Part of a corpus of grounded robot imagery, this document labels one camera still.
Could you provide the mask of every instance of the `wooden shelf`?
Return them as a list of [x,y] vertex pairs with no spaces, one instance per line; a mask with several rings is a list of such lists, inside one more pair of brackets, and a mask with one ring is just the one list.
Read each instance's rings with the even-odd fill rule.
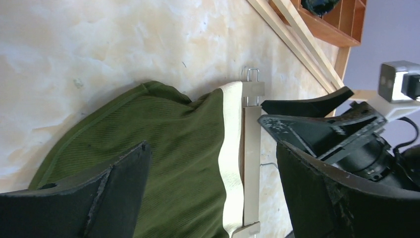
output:
[[[323,17],[304,9],[301,0],[291,0],[312,34],[338,47],[353,47],[361,44],[367,0],[341,0]],[[288,24],[272,0],[270,6]]]

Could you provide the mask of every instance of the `green fabric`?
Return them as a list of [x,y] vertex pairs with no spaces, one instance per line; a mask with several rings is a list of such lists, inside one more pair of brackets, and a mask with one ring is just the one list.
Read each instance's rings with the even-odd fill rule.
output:
[[153,162],[134,237],[228,237],[222,226],[226,193],[217,162],[223,138],[222,90],[191,102],[173,87],[148,82],[72,128],[49,152],[30,189],[146,140]]

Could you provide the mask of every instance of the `wooden frame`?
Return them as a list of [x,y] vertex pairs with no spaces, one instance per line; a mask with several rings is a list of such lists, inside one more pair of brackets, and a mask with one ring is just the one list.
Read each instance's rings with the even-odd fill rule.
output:
[[289,22],[296,34],[301,38],[304,45],[308,48],[309,52],[315,58],[316,62],[319,64],[320,68],[324,71],[325,75],[334,87],[336,89],[344,87],[344,83],[340,76],[338,76],[331,62],[316,43],[315,37],[312,35],[308,26],[305,24],[292,2],[290,0],[272,1]]
[[344,86],[343,81],[338,76],[321,48],[317,45],[314,36],[309,31],[290,0],[274,0],[274,3],[279,7],[279,10],[282,11],[283,15],[287,16],[292,28],[302,39],[310,53],[313,54],[316,62],[314,62],[312,56],[305,51],[304,46],[302,46],[292,35],[290,30],[281,21],[266,0],[248,0],[248,2],[270,25],[275,33],[284,41],[328,93],[332,93]]
[[[264,96],[264,82],[243,82],[242,85],[242,97]],[[244,185],[244,216],[242,228],[236,230],[232,238],[260,237],[261,126],[257,120],[260,118],[261,112],[261,106],[249,106],[244,103],[239,151],[239,167]]]
[[309,70],[321,86],[328,92],[336,91],[336,88],[324,76],[322,70],[312,60],[311,56],[307,54],[304,47],[292,35],[287,26],[277,16],[271,6],[266,0],[248,0],[252,7],[260,14],[260,16],[269,24],[274,32],[283,40],[283,42],[290,48],[302,64]]
[[[367,0],[341,0],[328,14],[319,17],[302,6],[302,0],[291,0],[312,34],[338,47],[359,46],[362,41]],[[277,15],[288,24],[272,0],[269,4]]]
[[[344,81],[344,75],[346,74],[347,63],[349,61],[350,56],[350,47],[343,47],[338,50],[337,59],[335,61],[334,69],[337,72],[338,76],[340,76],[341,80]],[[326,117],[334,117],[336,110],[334,109],[330,114]]]

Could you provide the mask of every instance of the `metal clamp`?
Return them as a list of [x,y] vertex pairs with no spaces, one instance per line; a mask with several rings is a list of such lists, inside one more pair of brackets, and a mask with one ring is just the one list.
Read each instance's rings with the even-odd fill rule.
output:
[[[257,71],[257,82],[260,81],[260,70],[258,68],[249,68],[247,71],[247,82],[250,82],[250,72],[256,70]],[[260,105],[260,98],[257,96],[257,106]],[[249,106],[249,97],[247,97],[247,107]]]

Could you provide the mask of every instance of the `gray wall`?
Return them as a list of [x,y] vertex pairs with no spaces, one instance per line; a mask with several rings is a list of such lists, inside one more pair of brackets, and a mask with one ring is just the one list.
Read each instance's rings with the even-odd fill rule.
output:
[[[352,48],[345,85],[376,90],[380,64],[396,60],[420,64],[420,0],[368,0],[362,45]],[[340,107],[337,114],[347,108]],[[420,112],[408,117],[420,125]],[[415,135],[412,126],[403,121],[391,122],[385,129],[382,136],[391,146]]]

